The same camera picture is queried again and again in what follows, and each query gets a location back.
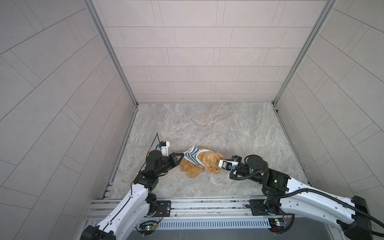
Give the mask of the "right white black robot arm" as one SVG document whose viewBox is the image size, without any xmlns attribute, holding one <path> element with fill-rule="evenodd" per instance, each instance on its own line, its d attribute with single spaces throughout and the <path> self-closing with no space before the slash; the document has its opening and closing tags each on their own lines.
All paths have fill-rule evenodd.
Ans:
<svg viewBox="0 0 384 240">
<path fill-rule="evenodd" d="M 249 155 L 244 162 L 241 159 L 233 156 L 229 161 L 221 160 L 219 166 L 229 171 L 232 180 L 251 180 L 262 185 L 266 199 L 251 200 L 246 206 L 253 215 L 299 215 L 327 224 L 343 232 L 350 240 L 373 239 L 373 218 L 365 199 L 335 196 L 308 186 L 269 168 L 258 155 Z"/>
</svg>

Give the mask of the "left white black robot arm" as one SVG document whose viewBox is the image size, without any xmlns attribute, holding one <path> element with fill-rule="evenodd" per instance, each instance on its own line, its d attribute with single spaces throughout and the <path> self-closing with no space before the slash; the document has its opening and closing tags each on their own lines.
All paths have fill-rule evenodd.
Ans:
<svg viewBox="0 0 384 240">
<path fill-rule="evenodd" d="M 133 180 L 128 194 L 95 227 L 87 226 L 80 239 L 126 240 L 140 220 L 156 212 L 157 196 L 152 191 L 159 177 L 178 166 L 183 158 L 183 153 L 164 156 L 159 150 L 150 151 L 145 168 Z"/>
</svg>

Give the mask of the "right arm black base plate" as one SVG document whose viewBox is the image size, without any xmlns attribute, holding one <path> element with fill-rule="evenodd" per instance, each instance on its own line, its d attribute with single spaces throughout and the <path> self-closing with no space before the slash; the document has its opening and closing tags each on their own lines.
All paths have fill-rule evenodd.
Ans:
<svg viewBox="0 0 384 240">
<path fill-rule="evenodd" d="M 290 215 L 281 209 L 280 199 L 250 200 L 246 208 L 252 211 L 253 216 L 271 215 L 283 216 Z"/>
</svg>

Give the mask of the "brown teddy bear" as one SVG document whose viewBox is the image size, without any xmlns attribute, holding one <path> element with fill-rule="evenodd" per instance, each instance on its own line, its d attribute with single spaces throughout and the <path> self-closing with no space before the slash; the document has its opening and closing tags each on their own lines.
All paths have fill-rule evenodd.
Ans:
<svg viewBox="0 0 384 240">
<path fill-rule="evenodd" d="M 181 171 L 185 172 L 191 179 L 195 179 L 203 172 L 208 172 L 216 175 L 222 171 L 219 167 L 220 160 L 224 160 L 224 156 L 214 152 L 203 152 L 198 155 L 198 160 L 202 163 L 202 167 L 198 167 L 190 161 L 183 159 L 180 163 Z"/>
</svg>

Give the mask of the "blue white striped knit sweater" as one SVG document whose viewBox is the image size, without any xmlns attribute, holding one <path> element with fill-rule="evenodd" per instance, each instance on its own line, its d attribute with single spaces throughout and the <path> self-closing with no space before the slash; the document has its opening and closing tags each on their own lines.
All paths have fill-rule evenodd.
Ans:
<svg viewBox="0 0 384 240">
<path fill-rule="evenodd" d="M 207 149 L 199 149 L 195 146 L 192 146 L 190 149 L 188 149 L 186 152 L 184 152 L 184 159 L 189 161 L 190 163 L 196 165 L 197 167 L 204 169 L 204 164 L 199 160 L 198 156 L 202 153 L 208 153 L 211 152 Z"/>
</svg>

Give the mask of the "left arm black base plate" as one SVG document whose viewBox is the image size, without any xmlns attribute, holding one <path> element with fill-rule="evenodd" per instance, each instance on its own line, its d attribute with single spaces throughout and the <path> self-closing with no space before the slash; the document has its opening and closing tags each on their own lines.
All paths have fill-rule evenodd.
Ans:
<svg viewBox="0 0 384 240">
<path fill-rule="evenodd" d="M 171 201 L 157 201 L 150 203 L 148 218 L 169 217 L 171 212 Z"/>
</svg>

